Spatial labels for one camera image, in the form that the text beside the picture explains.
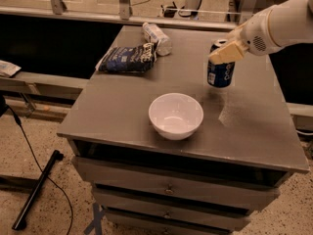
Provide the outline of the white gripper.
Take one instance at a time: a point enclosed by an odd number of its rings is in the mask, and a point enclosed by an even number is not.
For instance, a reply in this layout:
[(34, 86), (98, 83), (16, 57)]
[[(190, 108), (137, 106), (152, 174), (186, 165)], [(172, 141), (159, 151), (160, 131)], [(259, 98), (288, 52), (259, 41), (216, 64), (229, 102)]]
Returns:
[(212, 51), (208, 58), (215, 64), (232, 63), (242, 59), (248, 47), (249, 53), (256, 56), (263, 56), (276, 53), (282, 49), (274, 40), (270, 33), (270, 15), (273, 7), (254, 14), (247, 22), (243, 29), (236, 28), (226, 35), (228, 41), (220, 48)]

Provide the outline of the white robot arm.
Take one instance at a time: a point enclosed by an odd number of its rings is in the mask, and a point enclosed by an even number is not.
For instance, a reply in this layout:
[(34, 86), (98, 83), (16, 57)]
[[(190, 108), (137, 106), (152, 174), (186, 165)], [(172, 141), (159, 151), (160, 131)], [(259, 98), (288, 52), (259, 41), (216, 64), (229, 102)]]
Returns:
[(225, 36), (208, 58), (215, 65), (236, 62), (245, 53), (264, 56), (313, 42), (313, 0), (288, 0), (254, 14)]

